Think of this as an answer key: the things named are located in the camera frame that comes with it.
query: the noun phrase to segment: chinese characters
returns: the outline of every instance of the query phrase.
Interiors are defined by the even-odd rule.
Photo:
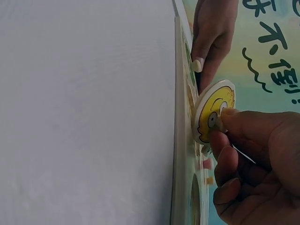
[[[272,5],[273,11],[276,11],[276,5],[274,0],[262,2],[261,0],[255,0],[256,5],[250,5],[249,3],[252,2],[252,0],[243,0],[243,6],[247,9],[255,9],[255,17],[257,18],[259,16],[259,13],[262,12],[263,14],[266,14],[265,8]]]
[[[255,10],[255,17],[259,17],[260,13],[266,14],[266,7],[272,7],[273,11],[276,11],[276,5],[274,0],[262,1],[262,0],[243,0],[243,5],[247,9]],[[300,0],[292,0],[292,8],[294,13],[300,17]],[[266,23],[260,21],[260,26],[264,28],[268,32],[268,34],[264,34],[258,38],[258,42],[261,44],[272,43],[272,47],[269,50],[269,54],[271,56],[275,55],[279,46],[282,49],[288,50],[288,44],[284,37],[284,34],[280,28],[280,26],[275,22],[274,28],[270,27]],[[246,55],[247,48],[242,49],[242,55],[247,60],[248,69],[254,74],[254,81],[259,83],[262,86],[262,89],[267,93],[273,93],[271,90],[267,89],[267,84],[259,81],[259,73],[252,68],[252,61],[250,57]],[[277,86],[281,86],[284,88],[284,92],[286,94],[299,94],[300,87],[298,87],[298,78],[296,74],[296,70],[291,66],[291,64],[285,60],[280,59],[278,62],[274,62],[269,64],[270,71],[270,79]],[[300,104],[300,98],[297,100],[292,99],[293,104]]]

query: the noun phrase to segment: game board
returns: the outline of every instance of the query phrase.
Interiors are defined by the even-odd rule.
[[[214,179],[209,170],[213,161],[202,153],[203,145],[193,139],[192,124],[199,98],[195,74],[191,70],[190,49],[180,18],[176,30],[175,153],[173,172],[173,225],[207,225],[209,189]]]
[[[197,0],[174,2],[191,48]],[[263,3],[260,6],[257,0],[239,2],[231,51],[213,83],[229,79],[235,84],[239,110],[300,113],[300,1],[260,2]],[[209,188],[209,224],[224,224],[212,204],[215,188],[215,184]]]

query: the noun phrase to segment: fingernail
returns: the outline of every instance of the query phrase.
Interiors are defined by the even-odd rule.
[[[197,57],[191,64],[191,69],[196,72],[200,73],[202,72],[203,69],[203,64],[204,64],[204,59]]]
[[[233,178],[233,179],[227,181],[225,184],[222,185],[222,188],[225,188],[225,187],[230,186],[233,182],[235,182],[235,181],[238,180],[238,179],[239,179],[239,178],[236,177],[236,178]]]
[[[196,57],[196,60],[198,60],[200,62],[200,64],[201,64],[201,71],[202,71],[205,59],[204,58]]]
[[[222,110],[221,114],[232,116],[232,115],[234,115],[234,114],[236,114],[238,112],[239,112],[239,110],[234,109],[234,108],[224,108]]]

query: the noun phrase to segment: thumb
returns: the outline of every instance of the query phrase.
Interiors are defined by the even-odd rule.
[[[207,57],[210,47],[216,38],[217,34],[205,34],[204,32],[199,31],[199,34],[192,47],[192,61],[198,59],[201,63],[201,66],[203,67],[204,60]]]
[[[226,108],[221,112],[224,127],[237,138],[251,140],[261,146],[268,146],[270,136],[277,134],[291,118],[293,112],[263,113],[239,112]]]

